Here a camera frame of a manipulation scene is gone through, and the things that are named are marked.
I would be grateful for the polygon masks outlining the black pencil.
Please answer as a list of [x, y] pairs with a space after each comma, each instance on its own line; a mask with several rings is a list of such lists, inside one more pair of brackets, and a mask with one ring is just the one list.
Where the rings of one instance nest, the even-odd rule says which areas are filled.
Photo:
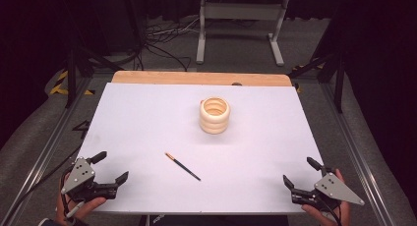
[[177, 160], [174, 156], [172, 156], [170, 153], [165, 152], [164, 153], [170, 160], [172, 160], [176, 165], [178, 165], [181, 169], [186, 171], [188, 174], [190, 174], [193, 178], [195, 178], [198, 181], [201, 181], [202, 179], [198, 177], [194, 172], [192, 172], [189, 168], [187, 168], [184, 164], [182, 164], [179, 160]]

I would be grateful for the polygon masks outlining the white metal stand frame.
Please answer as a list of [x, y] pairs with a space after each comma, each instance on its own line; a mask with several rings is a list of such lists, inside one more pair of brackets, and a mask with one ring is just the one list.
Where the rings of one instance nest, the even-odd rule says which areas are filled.
[[211, 3], [207, 0], [201, 0], [199, 13], [200, 32], [196, 62], [198, 64], [205, 62], [206, 19], [275, 21], [275, 29], [268, 34], [268, 42], [275, 64], [283, 66], [284, 60], [277, 40], [288, 3], [289, 0], [283, 0], [279, 4]]

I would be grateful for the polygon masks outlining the person's left hand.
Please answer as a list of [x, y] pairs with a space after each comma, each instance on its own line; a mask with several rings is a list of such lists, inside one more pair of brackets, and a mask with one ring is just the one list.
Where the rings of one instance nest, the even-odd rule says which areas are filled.
[[54, 219], [59, 226], [69, 226], [67, 220], [69, 212], [73, 212], [73, 218], [84, 221], [95, 209], [107, 202], [107, 199], [102, 197], [94, 198], [87, 203], [74, 202], [67, 195], [62, 195], [61, 189], [62, 185], [59, 185]]

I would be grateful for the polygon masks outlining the black tripod stand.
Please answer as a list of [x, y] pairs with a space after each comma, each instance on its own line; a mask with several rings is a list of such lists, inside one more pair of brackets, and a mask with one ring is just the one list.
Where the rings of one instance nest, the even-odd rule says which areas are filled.
[[323, 57], [313, 59], [310, 63], [304, 66], [296, 66], [295, 69], [288, 74], [288, 77], [290, 79], [295, 79], [313, 70], [314, 68], [318, 68], [319, 66], [323, 67], [317, 75], [317, 80], [321, 84], [327, 84], [332, 77], [335, 77], [333, 104], [335, 105], [337, 112], [341, 113], [341, 100], [345, 73], [341, 53], [329, 54]]
[[68, 39], [69, 52], [67, 56], [68, 71], [68, 95], [66, 107], [70, 108], [77, 97], [77, 79], [76, 73], [80, 72], [83, 77], [90, 78], [93, 74], [92, 62], [94, 59], [104, 68], [109, 68], [114, 72], [122, 71], [122, 68], [113, 62], [105, 59], [97, 53], [87, 49], [81, 41], [75, 36]]

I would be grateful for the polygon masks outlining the yellow black floor tape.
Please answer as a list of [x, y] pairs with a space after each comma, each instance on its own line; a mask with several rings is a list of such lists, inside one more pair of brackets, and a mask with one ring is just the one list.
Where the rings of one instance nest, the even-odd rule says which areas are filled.
[[[296, 72], [298, 70], [301, 70], [303, 67], [304, 67], [304, 65], [295, 66], [291, 69], [291, 72]], [[324, 67], [324, 64], [319, 65], [319, 66], [315, 66], [313, 68], [313, 70], [321, 70], [323, 67]], [[296, 89], [297, 93], [300, 93], [302, 91], [301, 86], [298, 83], [295, 83], [294, 86], [295, 86], [295, 89]]]

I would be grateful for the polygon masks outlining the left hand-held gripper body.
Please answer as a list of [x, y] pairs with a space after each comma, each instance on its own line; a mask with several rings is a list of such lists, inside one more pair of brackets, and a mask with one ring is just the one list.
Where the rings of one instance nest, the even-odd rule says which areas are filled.
[[71, 173], [64, 183], [61, 194], [67, 195], [75, 202], [88, 202], [94, 198], [115, 199], [118, 186], [113, 184], [98, 184], [94, 181], [95, 171], [87, 158], [79, 157]]

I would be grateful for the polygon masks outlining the white table cover board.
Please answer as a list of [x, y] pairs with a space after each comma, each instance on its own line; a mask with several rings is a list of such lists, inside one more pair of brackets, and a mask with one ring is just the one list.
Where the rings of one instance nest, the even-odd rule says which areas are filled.
[[[200, 127], [200, 104], [221, 97], [227, 129]], [[290, 214], [299, 212], [283, 184], [311, 190], [321, 157], [292, 86], [108, 84], [80, 149], [102, 151], [96, 181], [128, 180], [102, 212], [129, 214]], [[198, 181], [164, 153], [194, 172]]]

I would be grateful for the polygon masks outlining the aluminium floor rail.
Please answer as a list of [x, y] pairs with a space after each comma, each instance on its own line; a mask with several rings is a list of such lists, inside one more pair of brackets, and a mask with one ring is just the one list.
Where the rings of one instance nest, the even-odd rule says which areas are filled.
[[328, 84], [321, 84], [321, 89], [336, 120], [336, 123], [338, 127], [341, 129], [341, 132], [347, 142], [347, 152], [355, 167], [356, 173], [358, 174], [358, 177], [364, 188], [368, 201], [371, 207], [373, 208], [380, 225], [397, 226], [390, 212], [388, 211], [383, 195], [380, 191], [380, 188], [368, 163], [366, 162], [364, 156], [358, 149], [358, 146], [353, 138], [350, 127], [348, 126], [345, 117], [342, 113], [338, 112], [336, 106], [334, 105], [334, 96], [331, 87]]
[[86, 89], [89, 87], [91, 78], [82, 78], [77, 85], [77, 97], [75, 102], [70, 108], [64, 108], [63, 112], [57, 121], [54, 129], [48, 138], [45, 146], [43, 147], [40, 155], [35, 161], [33, 167], [30, 169], [29, 174], [24, 181], [19, 193], [17, 194], [12, 205], [9, 207], [5, 218], [0, 222], [0, 226], [13, 226], [17, 219], [20, 217], [21, 211], [25, 208], [27, 197], [40, 186], [44, 181], [48, 179], [48, 176], [44, 177], [45, 169], [58, 146], [59, 141], [64, 133], [74, 110], [82, 99]]

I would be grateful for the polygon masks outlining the ringed wooden pen holder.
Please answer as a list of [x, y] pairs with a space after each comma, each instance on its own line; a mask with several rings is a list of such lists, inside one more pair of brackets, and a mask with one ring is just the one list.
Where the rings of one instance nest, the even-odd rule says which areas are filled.
[[208, 97], [200, 104], [200, 127], [211, 135], [224, 132], [229, 124], [231, 108], [221, 97]]

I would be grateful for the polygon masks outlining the person's right hand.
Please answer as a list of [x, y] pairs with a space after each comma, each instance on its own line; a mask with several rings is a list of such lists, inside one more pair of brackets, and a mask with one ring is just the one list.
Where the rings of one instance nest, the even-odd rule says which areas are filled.
[[[317, 209], [314, 207], [303, 204], [301, 208], [307, 212], [310, 216], [315, 218], [321, 226], [338, 226], [338, 224], [327, 217], [324, 217]], [[343, 201], [340, 204], [339, 209], [335, 212], [339, 216], [342, 226], [350, 226], [351, 224], [351, 213], [350, 213], [350, 204], [346, 201]]]

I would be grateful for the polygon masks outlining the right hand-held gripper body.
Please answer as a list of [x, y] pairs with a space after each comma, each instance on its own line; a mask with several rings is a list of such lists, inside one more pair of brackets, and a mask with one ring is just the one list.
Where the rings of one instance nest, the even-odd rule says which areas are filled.
[[291, 200], [295, 204], [307, 204], [318, 211], [334, 211], [343, 201], [364, 205], [365, 202], [346, 186], [331, 168], [321, 169], [322, 179], [311, 191], [296, 189], [290, 183]]

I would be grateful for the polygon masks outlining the black triangular bracket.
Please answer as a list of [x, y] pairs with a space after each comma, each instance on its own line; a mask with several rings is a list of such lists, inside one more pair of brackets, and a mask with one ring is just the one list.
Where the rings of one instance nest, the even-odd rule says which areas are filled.
[[81, 139], [83, 140], [87, 135], [87, 132], [89, 130], [89, 125], [90, 125], [90, 121], [84, 120], [82, 123], [76, 125], [73, 128], [73, 131], [81, 132]]

